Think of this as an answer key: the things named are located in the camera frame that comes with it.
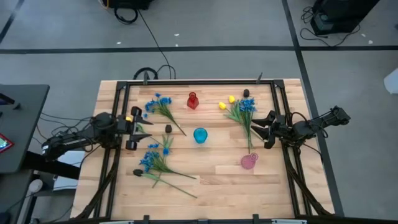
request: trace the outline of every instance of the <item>wooden tabletop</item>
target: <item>wooden tabletop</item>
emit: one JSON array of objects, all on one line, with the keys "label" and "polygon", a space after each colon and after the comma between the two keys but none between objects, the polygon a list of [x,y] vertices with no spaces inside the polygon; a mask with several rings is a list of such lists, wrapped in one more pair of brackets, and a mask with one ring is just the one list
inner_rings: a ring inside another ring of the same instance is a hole
[{"label": "wooden tabletop", "polygon": [[[284,82],[291,112],[298,111],[309,118],[300,80],[285,79]],[[94,114],[104,111],[111,113],[116,83],[117,81],[101,82]],[[150,215],[151,220],[246,219],[252,218],[253,214],[259,214],[260,218],[294,217],[279,141],[272,149],[267,150],[260,139],[253,137],[252,152],[259,155],[256,166],[245,170],[240,165],[241,158],[248,154],[244,131],[240,124],[223,116],[227,111],[220,110],[218,103],[222,101],[229,107],[228,96],[234,95],[240,99],[244,89],[249,89],[255,99],[257,111],[254,118],[265,118],[270,110],[274,110],[271,88],[267,85],[131,87],[127,114],[130,114],[132,106],[144,108],[148,101],[155,98],[155,93],[172,98],[170,110],[187,136],[173,126],[174,142],[167,163],[171,169],[197,179],[174,174],[162,174],[162,178],[198,198],[190,197],[163,183],[158,183],[153,189],[153,180],[133,175],[134,169],[143,169],[139,162],[147,151],[147,145],[155,143],[149,138],[143,139],[137,151],[121,151],[112,220],[142,220],[144,215]],[[188,94],[191,91],[197,94],[200,102],[195,110],[187,107]],[[283,114],[279,92],[278,98]],[[118,113],[121,112],[122,100],[123,94]],[[147,120],[154,125],[145,125],[144,129],[161,141],[165,125],[171,122],[158,114],[149,114]],[[294,122],[299,120],[299,116],[294,117]],[[199,127],[208,132],[208,139],[200,145],[193,138],[193,131]],[[127,136],[123,139],[123,147],[126,139]],[[318,149],[316,139],[307,141],[307,144]],[[333,212],[319,154],[306,146],[302,146],[301,151],[307,187],[325,209]],[[96,192],[103,155],[104,151],[98,149],[85,160],[71,217],[78,215]],[[296,187],[296,191],[300,211],[303,213],[300,189]],[[107,199],[106,192],[101,215],[105,214]]]}]

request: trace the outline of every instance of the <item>gray floor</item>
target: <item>gray floor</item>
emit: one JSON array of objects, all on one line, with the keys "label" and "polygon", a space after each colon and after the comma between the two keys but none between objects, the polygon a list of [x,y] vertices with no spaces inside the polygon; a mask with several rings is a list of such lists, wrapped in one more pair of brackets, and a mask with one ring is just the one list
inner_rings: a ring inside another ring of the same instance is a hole
[{"label": "gray floor", "polygon": [[[0,27],[17,0],[0,1]],[[302,8],[314,0],[288,0],[299,36]],[[344,46],[397,45],[397,1],[381,0]],[[163,47],[268,45],[292,46],[281,1],[155,1],[143,15]],[[332,36],[331,44],[340,35]],[[302,46],[322,46],[300,38]],[[0,49],[75,49],[155,47],[139,18],[120,24],[97,0],[25,0]],[[294,51],[166,52],[177,78],[301,78]],[[398,67],[398,51],[303,52],[319,113],[334,105],[352,117],[330,128],[327,144],[345,215],[398,220],[398,159],[395,138],[398,96],[384,89],[383,78]],[[51,86],[44,111],[82,118],[92,114],[100,80],[130,79],[141,67],[165,63],[158,52],[99,54],[0,54],[3,83]],[[164,70],[160,78],[167,79]],[[40,122],[44,134],[57,125]],[[32,142],[31,151],[39,145]],[[59,217],[71,197],[43,198],[34,216]]]}]

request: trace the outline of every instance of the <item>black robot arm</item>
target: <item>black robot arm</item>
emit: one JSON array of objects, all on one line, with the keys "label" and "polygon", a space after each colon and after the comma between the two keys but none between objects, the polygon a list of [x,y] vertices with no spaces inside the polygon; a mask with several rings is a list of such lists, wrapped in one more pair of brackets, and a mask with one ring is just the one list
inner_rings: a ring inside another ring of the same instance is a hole
[{"label": "black robot arm", "polygon": [[[294,114],[302,116],[304,121],[292,124],[292,117]],[[279,138],[289,146],[300,147],[305,140],[314,138],[317,132],[321,131],[324,135],[327,135],[324,130],[325,128],[331,125],[338,126],[348,124],[350,119],[351,118],[346,112],[338,106],[331,108],[329,112],[311,120],[307,120],[298,112],[285,116],[276,115],[275,111],[270,111],[266,118],[252,120],[253,123],[264,128],[259,126],[251,127],[263,140],[266,140],[264,143],[266,149],[273,147],[275,138]]]},{"label": "black robot arm", "polygon": [[120,134],[129,134],[126,149],[136,150],[137,142],[151,136],[151,134],[136,134],[137,123],[152,124],[143,120],[141,113],[142,110],[136,106],[133,106],[131,110],[133,119],[126,115],[115,118],[109,113],[100,113],[91,118],[81,131],[47,139],[42,145],[43,156],[47,161],[54,161],[67,151],[94,144],[101,144],[103,148],[116,149]]}]

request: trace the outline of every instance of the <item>cyan cup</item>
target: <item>cyan cup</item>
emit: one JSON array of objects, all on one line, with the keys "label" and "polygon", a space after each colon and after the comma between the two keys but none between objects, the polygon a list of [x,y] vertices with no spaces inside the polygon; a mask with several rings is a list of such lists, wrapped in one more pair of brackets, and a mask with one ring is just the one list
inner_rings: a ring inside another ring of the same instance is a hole
[{"label": "cyan cup", "polygon": [[198,144],[202,144],[207,139],[207,131],[204,128],[196,128],[193,132],[193,137]]}]

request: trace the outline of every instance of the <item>red bottle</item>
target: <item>red bottle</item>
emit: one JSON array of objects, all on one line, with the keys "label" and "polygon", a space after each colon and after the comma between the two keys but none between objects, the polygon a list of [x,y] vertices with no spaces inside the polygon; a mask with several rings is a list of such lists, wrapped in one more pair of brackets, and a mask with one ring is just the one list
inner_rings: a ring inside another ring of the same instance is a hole
[{"label": "red bottle", "polygon": [[197,98],[197,94],[194,92],[189,93],[187,106],[191,107],[192,109],[196,109],[198,105],[199,105],[199,99]]}]

